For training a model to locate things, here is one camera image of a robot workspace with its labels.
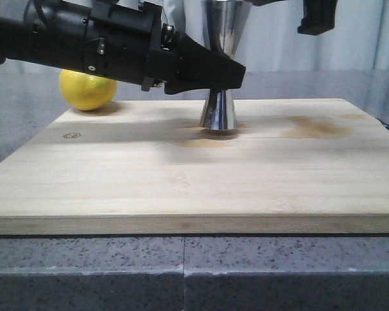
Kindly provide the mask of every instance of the silver jigger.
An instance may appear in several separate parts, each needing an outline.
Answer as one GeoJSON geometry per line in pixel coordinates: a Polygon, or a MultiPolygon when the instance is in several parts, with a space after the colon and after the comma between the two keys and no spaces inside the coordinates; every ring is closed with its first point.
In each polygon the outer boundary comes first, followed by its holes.
{"type": "MultiPolygon", "coordinates": [[[[204,40],[208,49],[235,56],[248,18],[251,2],[243,0],[202,0],[204,40]]],[[[237,119],[230,89],[211,89],[200,126],[210,130],[235,130],[237,119]]]]}

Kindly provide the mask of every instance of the yellow lemon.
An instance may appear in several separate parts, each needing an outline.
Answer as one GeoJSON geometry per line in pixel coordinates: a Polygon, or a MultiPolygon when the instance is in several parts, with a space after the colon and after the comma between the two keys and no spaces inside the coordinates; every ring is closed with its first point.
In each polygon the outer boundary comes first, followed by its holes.
{"type": "Polygon", "coordinates": [[[70,70],[62,70],[59,86],[70,105],[86,111],[109,103],[117,91],[117,81],[70,70]]]}

